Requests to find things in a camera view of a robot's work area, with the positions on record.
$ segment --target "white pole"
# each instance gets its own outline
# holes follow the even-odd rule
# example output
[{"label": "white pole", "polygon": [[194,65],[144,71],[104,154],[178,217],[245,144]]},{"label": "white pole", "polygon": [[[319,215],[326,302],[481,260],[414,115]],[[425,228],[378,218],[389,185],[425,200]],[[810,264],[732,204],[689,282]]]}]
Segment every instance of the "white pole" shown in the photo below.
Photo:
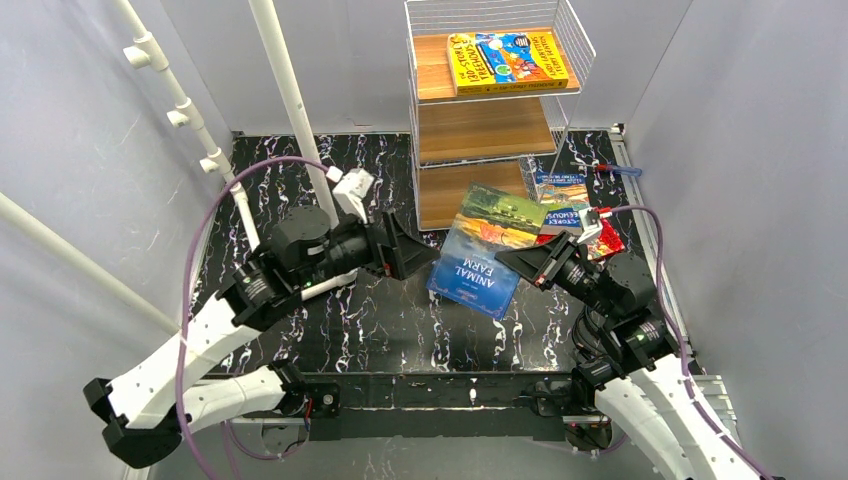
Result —
[{"label": "white pole", "polygon": [[[277,80],[277,87],[286,105],[286,113],[292,122],[294,136],[300,147],[301,154],[310,160],[320,162],[318,147],[315,145],[315,137],[312,136],[312,127],[309,126],[309,118],[306,116],[306,108],[303,106],[303,98],[300,96],[300,88],[297,86],[297,78],[294,75],[294,67],[291,64],[286,40],[283,38],[283,29],[277,18],[277,9],[274,8],[273,0],[250,0],[250,10],[259,28],[259,36],[265,45],[265,53],[271,62],[271,70]],[[307,166],[309,180],[318,197],[318,205],[330,216],[330,225],[335,227],[339,223],[333,197],[330,195],[330,187],[324,174],[315,167]]]},{"label": "white pole", "polygon": [[30,215],[29,212],[2,193],[0,193],[0,217],[18,227],[30,239],[36,241],[60,259],[77,268],[101,287],[115,295],[119,300],[150,317],[151,320],[156,322],[156,325],[169,335],[173,335],[179,330],[174,320],[159,311],[147,300],[141,298],[130,287],[113,277],[100,265],[94,263],[94,260],[86,257],[85,254],[74,248],[67,240],[60,237],[53,230],[50,230],[46,225],[39,222],[37,218]]},{"label": "white pole", "polygon": [[[174,72],[171,71],[168,59],[159,47],[159,43],[153,37],[153,34],[147,31],[147,28],[145,28],[144,23],[142,23],[141,18],[139,18],[138,13],[133,9],[129,0],[115,0],[115,5],[121,11],[127,24],[133,29],[134,45],[124,49],[127,60],[135,68],[150,66],[159,72],[159,75],[168,87],[168,92],[174,98],[174,105],[176,107],[175,110],[168,112],[168,120],[170,120],[174,127],[182,127],[183,125],[189,125],[191,127],[206,150],[206,158],[200,161],[203,170],[207,173],[219,171],[224,177],[224,180],[229,182],[233,179],[233,166],[230,160],[215,143],[209,130],[206,129],[203,116],[197,110],[194,103],[192,103],[191,99],[186,96],[182,85],[180,85],[177,77],[174,76]],[[253,215],[250,213],[247,193],[245,193],[241,183],[236,184],[230,190],[230,193],[232,193],[238,207],[241,222],[247,233],[247,241],[250,243],[250,249],[255,250],[259,246],[259,233],[256,231]]]}]

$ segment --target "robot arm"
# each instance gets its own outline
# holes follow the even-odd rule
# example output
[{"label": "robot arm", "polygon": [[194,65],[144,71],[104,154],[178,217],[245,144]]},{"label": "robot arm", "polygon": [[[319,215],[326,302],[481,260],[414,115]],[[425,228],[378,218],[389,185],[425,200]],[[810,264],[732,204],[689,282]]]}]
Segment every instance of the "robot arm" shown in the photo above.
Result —
[{"label": "robot arm", "polygon": [[[357,268],[403,280],[438,258],[438,251],[404,232],[393,213],[383,213],[383,228],[366,218],[361,200],[372,181],[361,169],[341,179],[333,193],[350,213],[332,230],[321,209],[292,209],[191,320],[183,385],[192,431],[251,411],[302,404],[309,393],[299,372],[280,364],[192,387],[230,352],[310,298],[347,283],[339,277]],[[182,439],[174,397],[181,341],[175,335],[132,370],[111,381],[96,378],[83,390],[91,410],[107,424],[103,437],[109,450],[132,467],[161,460]]]},{"label": "robot arm", "polygon": [[[573,242],[563,233],[544,245],[495,254],[539,289],[558,285],[606,319],[598,332],[606,355],[574,368],[571,383],[557,391],[566,398],[560,407],[599,409],[609,415],[668,480],[759,479],[722,441],[729,433],[714,433],[689,398],[680,360],[674,356],[678,345],[656,313],[657,291],[644,262],[628,252],[612,256],[601,267],[587,260],[586,247],[577,245],[580,241],[582,237]],[[549,385],[540,387],[551,390]],[[639,388],[659,414],[641,399]],[[701,407],[720,424],[701,392],[695,391],[696,399],[701,395]]]}]

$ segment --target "book cover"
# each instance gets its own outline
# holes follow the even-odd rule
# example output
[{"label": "book cover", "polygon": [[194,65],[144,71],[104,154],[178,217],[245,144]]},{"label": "book cover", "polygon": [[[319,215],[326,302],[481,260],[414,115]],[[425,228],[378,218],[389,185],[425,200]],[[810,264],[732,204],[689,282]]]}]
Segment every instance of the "book cover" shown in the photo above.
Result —
[{"label": "book cover", "polygon": [[542,234],[556,235],[563,230],[577,236],[583,233],[577,211],[589,208],[585,175],[536,172],[536,196],[548,207]]},{"label": "book cover", "polygon": [[609,220],[602,218],[601,225],[603,225],[601,235],[586,244],[589,248],[589,260],[600,260],[613,253],[624,251],[624,242],[621,241],[621,237],[618,236],[618,232],[612,227]]},{"label": "book cover", "polygon": [[500,320],[519,276],[495,260],[495,253],[532,246],[546,214],[532,200],[472,183],[427,288]]},{"label": "book cover", "polygon": [[568,70],[551,32],[454,33],[448,64],[457,96],[568,86]]}]

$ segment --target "black and white marbled surface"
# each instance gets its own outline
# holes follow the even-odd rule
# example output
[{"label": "black and white marbled surface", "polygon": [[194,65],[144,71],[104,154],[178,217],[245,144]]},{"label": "black and white marbled surface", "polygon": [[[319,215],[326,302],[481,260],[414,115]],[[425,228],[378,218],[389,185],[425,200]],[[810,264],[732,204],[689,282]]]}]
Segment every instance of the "black and white marbled surface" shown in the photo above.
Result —
[{"label": "black and white marbled surface", "polygon": [[[366,198],[369,212],[394,208],[404,227],[419,234],[409,135],[319,136],[317,142],[325,164],[342,170],[363,167],[377,177]],[[233,163],[240,171],[271,156],[297,154],[294,137],[244,137],[235,142]],[[577,172],[577,167],[568,165],[574,158],[614,162],[609,137],[600,131],[570,132],[557,171]],[[548,170],[553,160],[526,159],[522,169],[531,175],[536,168]],[[595,174],[587,182],[593,205],[627,203],[620,180]],[[269,169],[244,186],[263,238],[288,208],[316,202],[306,170],[298,165]],[[611,220],[628,248],[641,254],[632,216]],[[219,209],[198,279],[198,302],[205,302],[249,252],[240,223],[232,202]],[[440,246],[445,234],[419,235]],[[582,307],[577,300],[561,290],[539,292],[522,281],[509,312],[496,322],[432,296],[425,288],[429,270],[405,282],[360,272],[354,284],[312,299],[306,308],[233,352],[212,373],[251,371],[283,357],[292,358],[303,372],[554,371],[574,365],[567,334]]]}]

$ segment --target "gray wall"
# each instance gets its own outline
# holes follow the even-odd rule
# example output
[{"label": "gray wall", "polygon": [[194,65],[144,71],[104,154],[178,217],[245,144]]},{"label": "gray wall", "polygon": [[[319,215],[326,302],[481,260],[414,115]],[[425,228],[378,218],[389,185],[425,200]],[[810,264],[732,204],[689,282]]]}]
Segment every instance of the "gray wall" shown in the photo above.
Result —
[{"label": "gray wall", "polygon": [[[220,186],[174,132],[152,71],[111,2],[15,2],[0,16],[0,191],[164,312],[179,310],[192,229]],[[226,146],[230,134],[157,0],[134,1]],[[82,386],[150,354],[164,335],[0,221],[0,478],[118,478]]]},{"label": "gray wall", "polygon": [[[291,133],[244,2],[163,0],[233,130]],[[628,121],[690,0],[574,0],[598,52],[574,126]],[[277,0],[313,130],[409,130],[402,0]]]},{"label": "gray wall", "polygon": [[848,4],[696,0],[626,137],[744,444],[845,478]]}]

